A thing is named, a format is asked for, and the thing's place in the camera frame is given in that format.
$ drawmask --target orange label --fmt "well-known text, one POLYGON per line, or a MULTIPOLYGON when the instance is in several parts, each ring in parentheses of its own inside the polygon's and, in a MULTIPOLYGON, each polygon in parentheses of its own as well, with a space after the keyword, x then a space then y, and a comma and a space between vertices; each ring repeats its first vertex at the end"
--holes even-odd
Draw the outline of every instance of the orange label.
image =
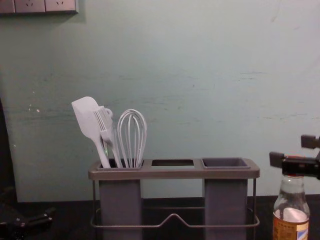
POLYGON ((308 240, 309 221, 288 222, 273 216, 273 240, 308 240))

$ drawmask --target empty compartment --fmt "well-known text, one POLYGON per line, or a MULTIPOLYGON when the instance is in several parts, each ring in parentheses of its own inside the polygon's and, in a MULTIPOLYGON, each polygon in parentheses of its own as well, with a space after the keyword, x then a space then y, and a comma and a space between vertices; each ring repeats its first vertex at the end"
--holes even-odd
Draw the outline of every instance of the empty compartment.
POLYGON ((242 158, 203 158, 204 168, 215 169, 249 169, 242 158))
POLYGON ((167 170, 195 168, 194 161, 191 159, 153 160, 151 166, 153 169, 167 169, 167 170))

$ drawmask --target glass bottle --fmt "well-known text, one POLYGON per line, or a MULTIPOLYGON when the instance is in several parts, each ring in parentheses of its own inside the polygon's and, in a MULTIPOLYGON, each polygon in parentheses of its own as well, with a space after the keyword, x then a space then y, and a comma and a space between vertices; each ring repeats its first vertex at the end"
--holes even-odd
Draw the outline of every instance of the glass bottle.
POLYGON ((307 240, 309 217, 303 176, 283 175, 273 207, 273 240, 307 240))

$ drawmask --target black clamp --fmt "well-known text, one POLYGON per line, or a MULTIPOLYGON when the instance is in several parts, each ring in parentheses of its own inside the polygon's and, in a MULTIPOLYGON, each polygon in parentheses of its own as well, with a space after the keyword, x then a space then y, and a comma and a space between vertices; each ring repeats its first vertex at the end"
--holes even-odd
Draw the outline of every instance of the black clamp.
POLYGON ((312 136, 312 135, 302 135, 301 147, 305 149, 320 148, 320 137, 316 138, 316 136, 312 136))
MULTIPOLYGON (((320 148, 320 138, 302 135, 301 147, 308 149, 320 148)), ((309 176, 320 180, 320 153, 317 157, 303 157, 270 152, 269 158, 270 166, 281 168, 284 175, 309 176)))

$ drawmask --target bottle neck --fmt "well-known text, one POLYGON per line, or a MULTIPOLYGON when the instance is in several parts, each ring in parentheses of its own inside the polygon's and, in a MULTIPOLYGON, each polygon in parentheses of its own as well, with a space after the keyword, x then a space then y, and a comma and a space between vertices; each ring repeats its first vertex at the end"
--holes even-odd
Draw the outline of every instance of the bottle neck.
POLYGON ((283 175, 280 192, 289 194, 305 193, 304 177, 283 175))

